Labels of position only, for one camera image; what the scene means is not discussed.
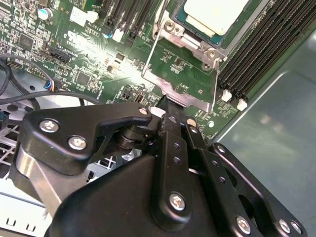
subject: green circuit board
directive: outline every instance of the green circuit board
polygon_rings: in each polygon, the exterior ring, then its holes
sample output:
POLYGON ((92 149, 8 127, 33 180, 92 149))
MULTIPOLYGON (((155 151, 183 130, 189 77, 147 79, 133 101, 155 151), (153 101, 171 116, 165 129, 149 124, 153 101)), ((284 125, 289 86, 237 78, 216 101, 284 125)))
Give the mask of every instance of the green circuit board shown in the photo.
MULTIPOLYGON (((260 2, 254 1, 252 8, 260 2)), ((38 0, 0 0, 0 53, 20 55, 32 60, 50 76, 61 81, 63 89, 90 95, 104 103, 139 101, 148 107, 159 101, 161 90, 144 80, 141 71, 154 43, 153 21, 160 0, 154 2, 149 20, 132 47, 107 39, 102 34, 103 19, 94 23, 86 20, 87 11, 100 9, 95 0, 53 0, 50 7, 53 17, 49 21, 38 19, 38 3, 38 0), (41 54, 43 44, 71 55, 70 62, 63 64, 46 60, 41 54)), ((177 0, 170 0, 169 8, 173 8, 176 3, 177 0)), ((131 4, 133 1, 127 1, 125 8, 128 9, 131 4)), ((250 13, 246 11, 244 18, 241 16, 238 21, 245 22, 249 16, 250 13)), ((290 52, 309 33, 305 33, 290 52)), ((277 65, 280 66, 284 60, 282 58, 277 65)), ((22 61, 16 61, 16 64, 17 68, 43 78, 43 75, 22 61)), ((203 71, 201 61, 193 57, 190 51, 162 39, 150 61, 150 70, 170 82, 178 93, 212 101, 215 72, 203 71)), ((197 119, 203 135, 212 139, 238 110, 236 105, 218 98, 211 113, 194 107, 187 108, 187 113, 197 119)))

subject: screw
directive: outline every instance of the screw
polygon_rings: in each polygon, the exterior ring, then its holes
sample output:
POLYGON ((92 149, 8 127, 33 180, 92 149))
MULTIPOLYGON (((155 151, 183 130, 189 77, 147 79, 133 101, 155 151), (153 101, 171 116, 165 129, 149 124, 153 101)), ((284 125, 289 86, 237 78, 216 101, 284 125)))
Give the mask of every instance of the screw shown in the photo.
POLYGON ((44 120, 40 122, 39 127, 44 132, 51 132, 51 133, 56 132, 59 129, 58 124, 51 120, 44 120))
POLYGON ((170 121, 177 123, 177 119, 174 116, 169 116, 170 121))
POLYGON ((282 219, 279 219, 278 223, 280 224, 282 230, 284 230, 288 234, 291 233, 290 227, 285 221, 283 221, 282 219))
POLYGON ((186 207, 186 204, 183 198, 178 194, 171 194, 169 197, 170 204, 173 206, 174 209, 177 211, 183 211, 186 207))
POLYGON ((242 232, 244 232, 246 235, 250 234, 250 232, 251 232, 250 225, 243 217, 238 216, 236 218, 236 222, 237 222, 237 225, 241 229, 242 232))
POLYGON ((301 228, 294 221, 291 221, 291 225, 299 234, 302 234, 301 228))
POLYGON ((217 148, 220 152, 225 153, 225 149, 221 145, 218 145, 217 148))
POLYGON ((192 132, 198 133, 198 130, 195 127, 191 126, 190 129, 191 129, 192 132))
POLYGON ((148 112, 147 112, 147 110, 145 108, 139 108, 139 112, 141 112, 144 115, 148 114, 148 112))
POLYGON ((214 127, 215 123, 214 121, 210 121, 207 123, 208 127, 214 127))
POLYGON ((83 150, 87 146, 85 140, 78 136, 69 138, 68 144, 72 149, 75 150, 83 150))
POLYGON ((175 24, 172 21, 167 21, 164 25, 164 29, 169 33, 173 31, 174 27, 175 27, 175 24))
POLYGON ((211 58, 214 58, 215 53, 214 53, 213 51, 211 51, 211 52, 209 53, 209 56, 210 56, 211 58))

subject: black dimm slot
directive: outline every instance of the black dimm slot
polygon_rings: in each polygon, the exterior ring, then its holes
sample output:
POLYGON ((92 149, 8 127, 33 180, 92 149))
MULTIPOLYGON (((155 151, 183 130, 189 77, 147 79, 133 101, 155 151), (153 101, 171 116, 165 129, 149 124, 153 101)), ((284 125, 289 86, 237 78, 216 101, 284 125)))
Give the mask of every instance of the black dimm slot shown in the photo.
POLYGON ((243 68, 241 64, 244 62, 244 59, 249 58, 249 54, 252 52, 253 48, 256 48, 256 46, 259 44, 260 40, 262 40, 263 37, 266 35, 269 35, 271 31, 274 30, 276 21, 280 18, 280 13, 283 12, 286 9, 286 6, 291 2, 291 0, 284 1, 282 5, 279 5, 276 9, 271 9, 273 12, 270 15, 270 19, 266 22, 265 26, 261 26, 261 31, 255 33, 254 39, 252 41, 250 40, 250 48, 246 48, 244 50, 245 53, 241 54, 238 57, 238 64, 235 65, 230 73, 226 75, 225 81, 230 86, 233 86, 234 82, 236 82, 236 78, 234 77, 234 72, 237 69, 243 68))
POLYGON ((284 30, 283 30, 284 33, 279 34, 279 36, 276 38, 276 40, 273 41, 273 44, 270 45, 270 48, 268 48, 266 50, 268 52, 268 55, 263 55, 263 60, 258 61, 256 64, 253 65, 253 67, 251 67, 249 72, 244 76, 247 79, 247 81, 240 88, 236 87, 236 90, 240 90, 243 93, 245 93, 246 89, 244 89, 244 88, 245 87, 249 88, 249 85, 253 84, 252 80, 251 80, 253 75, 263 67, 263 65, 266 63, 266 61, 273 55, 273 53, 278 48, 284 47, 286 42, 289 41, 289 35, 291 35, 292 31, 297 27, 297 24, 302 19, 302 17, 304 16, 304 13, 306 13, 307 9, 312 7, 313 4, 314 3, 312 1, 308 1, 307 4, 305 4, 305 6, 303 6, 303 7, 301 7, 299 12, 297 12, 297 15, 294 16, 294 19, 292 19, 291 21, 287 21, 287 25, 284 27, 284 30))
POLYGON ((118 0, 118 3, 116 4, 116 7, 114 9, 114 14, 112 14, 103 25, 103 34, 109 35, 111 33, 112 27, 118 23, 118 20, 123 13, 126 2, 127 0, 118 0))
POLYGON ((293 20, 291 20, 290 17, 300 5, 301 2, 299 1, 293 2, 292 5, 288 6, 288 9, 282 15, 279 15, 279 20, 275 21, 274 27, 270 27, 270 29, 266 32, 265 39, 263 39, 264 41, 260 43, 260 47, 254 49, 248 56, 247 62, 244 62, 244 66, 240 67, 233 74, 235 81, 232 86, 234 89, 241 90, 241 86, 247 83, 249 80, 249 73, 247 74, 247 72, 257 68, 258 64, 260 64, 261 58, 263 58, 261 54, 264 52, 270 52, 271 45, 273 47, 278 42, 278 37, 283 37, 283 34, 285 34, 287 31, 287 28, 284 28, 284 25, 291 24, 291 21, 293 20))
POLYGON ((124 7, 126 5, 126 2, 127 2, 127 0, 119 0, 113 16, 110 17, 107 21, 108 26, 114 26, 118 22, 119 18, 121 17, 121 15, 124 11, 124 7))
POLYGON ((269 10, 268 14, 263 18, 262 22, 257 26, 257 28, 252 32, 252 34, 248 37, 248 39, 240 46, 239 50, 234 54, 234 56, 229 60, 226 67, 221 71, 220 77, 222 81, 226 81, 228 77, 227 74, 230 74, 231 71, 238 65, 238 60, 246 55, 249 51, 249 47, 255 45, 260 35, 273 23, 273 16, 277 14, 279 9, 283 9, 283 7, 287 4, 288 1, 277 0, 274 6, 269 10))
POLYGON ((112 2, 113 2, 113 1, 111 1, 111 0, 105 0, 105 1, 103 2, 103 5, 101 6, 101 9, 100 9, 100 11, 99 11, 99 17, 100 17, 101 19, 104 19, 104 18, 107 17, 112 2))
POLYGON ((297 12, 296 15, 294 15, 294 19, 290 19, 290 16, 286 15, 284 17, 284 19, 286 19, 287 21, 284 22, 284 24, 280 27, 280 30, 276 33, 275 38, 273 39, 273 41, 269 40, 269 42, 267 44, 263 43, 263 45, 265 45, 265 49, 263 50, 263 52, 260 52, 260 54, 262 54, 262 56, 257 57, 256 59, 254 59, 251 63, 250 63, 250 67, 247 66, 247 69, 245 69, 245 75, 243 76, 243 80, 240 80, 238 82, 237 85, 234 86, 234 88, 238 91, 242 91, 242 89, 247 85, 247 83, 250 80, 250 76, 253 74, 253 71, 255 71, 258 67, 260 68, 262 66, 262 61, 268 56, 270 56, 270 54, 274 51, 274 48, 276 47, 276 45, 281 44, 283 41, 286 40, 287 36, 290 34, 290 32, 295 28, 296 24, 295 21, 297 18, 302 18, 302 14, 304 14, 304 12, 306 12, 306 8, 309 8, 312 4, 308 4, 311 3, 311 1, 305 1, 305 7, 301 7, 302 5, 298 6, 296 5, 295 7, 299 7, 299 8, 295 8, 291 14, 293 12, 297 12))
POLYGON ((266 65, 263 66, 263 68, 261 68, 261 70, 257 70, 255 72, 254 75, 252 75, 252 77, 254 79, 251 80, 251 83, 249 85, 247 85, 247 87, 244 89, 244 93, 247 94, 249 93, 249 91, 253 88, 253 86, 262 78, 262 76, 270 69, 270 67, 278 60, 280 54, 284 53, 286 51, 286 49, 288 47, 290 47, 298 38, 299 34, 301 32, 303 32, 304 30, 306 30, 308 28, 308 26, 315 21, 316 19, 316 5, 314 3, 313 7, 311 8, 311 11, 309 12, 309 16, 306 19, 306 21, 302 21, 303 22, 303 27, 302 29, 298 29, 294 32, 293 34, 293 39, 291 39, 291 41, 287 42, 286 44, 281 44, 281 48, 278 51, 275 51, 273 53, 273 57, 271 60, 267 60, 266 62, 268 62, 266 65))
POLYGON ((137 11, 137 8, 140 4, 140 0, 134 0, 134 2, 132 3, 132 7, 130 8, 129 12, 128 12, 128 17, 127 17, 127 20, 126 20, 126 26, 127 27, 131 27, 131 24, 133 23, 133 19, 135 18, 135 14, 136 14, 136 11, 137 11))
POLYGON ((140 14, 138 21, 136 23, 136 25, 134 26, 133 30, 130 31, 129 36, 126 40, 126 45, 131 47, 134 42, 136 37, 138 36, 139 32, 141 31, 143 25, 145 24, 145 21, 147 19, 147 16, 152 8, 152 6, 154 5, 155 0, 147 0, 146 4, 144 5, 143 9, 142 9, 142 13, 140 14))

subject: cable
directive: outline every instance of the cable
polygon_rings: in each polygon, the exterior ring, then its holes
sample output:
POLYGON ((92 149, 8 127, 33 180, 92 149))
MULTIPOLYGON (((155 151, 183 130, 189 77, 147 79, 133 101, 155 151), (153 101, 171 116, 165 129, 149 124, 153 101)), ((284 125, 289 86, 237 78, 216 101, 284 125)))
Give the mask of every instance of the cable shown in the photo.
POLYGON ((11 55, 11 54, 0 54, 0 59, 1 58, 2 59, 11 58, 11 59, 22 60, 22 61, 30 64, 32 67, 36 68, 37 70, 39 70, 41 73, 43 73, 47 80, 54 82, 53 78, 47 72, 45 72, 42 68, 40 68, 36 63, 34 63, 34 62, 24 58, 24 57, 21 57, 18 55, 11 55))
POLYGON ((0 95, 2 95, 9 85, 10 70, 9 70, 9 67, 1 60, 0 60, 0 66, 3 67, 3 69, 5 71, 5 80, 4 80, 2 87, 0 89, 0 95))
POLYGON ((101 101, 99 101, 95 98, 92 98, 90 96, 84 95, 84 94, 68 92, 68 91, 57 91, 57 92, 40 91, 40 92, 33 92, 33 93, 28 94, 28 95, 20 95, 20 96, 15 96, 15 97, 11 97, 11 98, 0 99, 0 105, 10 104, 10 103, 18 102, 18 101, 22 101, 22 100, 29 100, 32 98, 37 98, 37 97, 42 97, 42 96, 50 96, 50 95, 72 96, 72 97, 77 97, 79 99, 89 101, 95 105, 103 104, 101 101))
MULTIPOLYGON (((30 94, 15 78, 15 76, 12 73, 11 68, 9 68, 10 71, 10 78, 9 80, 14 85, 14 87, 22 94, 22 95, 28 95, 30 94)), ((34 110, 40 110, 40 104, 37 102, 35 98, 29 99, 30 104, 32 105, 34 110)))

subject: capacitor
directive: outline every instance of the capacitor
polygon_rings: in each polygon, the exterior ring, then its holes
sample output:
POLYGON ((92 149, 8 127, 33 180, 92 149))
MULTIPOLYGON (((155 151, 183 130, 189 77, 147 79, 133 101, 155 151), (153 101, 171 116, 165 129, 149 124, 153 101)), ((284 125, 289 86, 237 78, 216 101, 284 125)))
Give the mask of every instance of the capacitor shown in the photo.
POLYGON ((39 19, 43 21, 50 20, 53 17, 53 12, 49 8, 38 9, 39 19))

